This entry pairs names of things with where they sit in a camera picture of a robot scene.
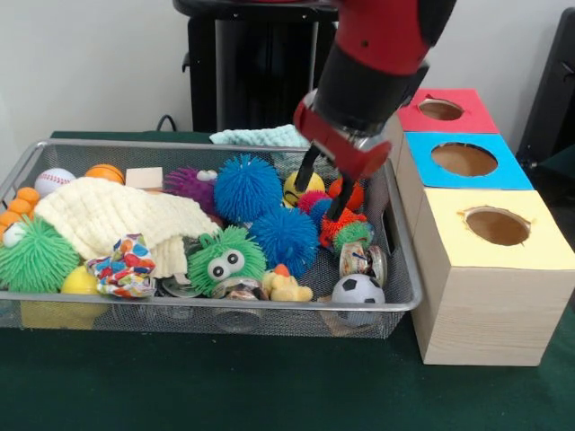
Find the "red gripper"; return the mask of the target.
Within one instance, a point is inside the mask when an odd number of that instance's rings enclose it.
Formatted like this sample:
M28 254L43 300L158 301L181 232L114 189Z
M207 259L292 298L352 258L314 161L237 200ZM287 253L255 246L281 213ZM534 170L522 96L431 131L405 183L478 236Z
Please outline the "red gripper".
M390 156L393 144L384 129L374 136L363 136L356 130L330 124L314 110L316 93L312 90L306 94L294 113L297 132L311 144L297 172L296 191L307 189L316 158L326 157L342 179L341 191L327 211L328 219L338 221L353 194L355 180L375 173Z

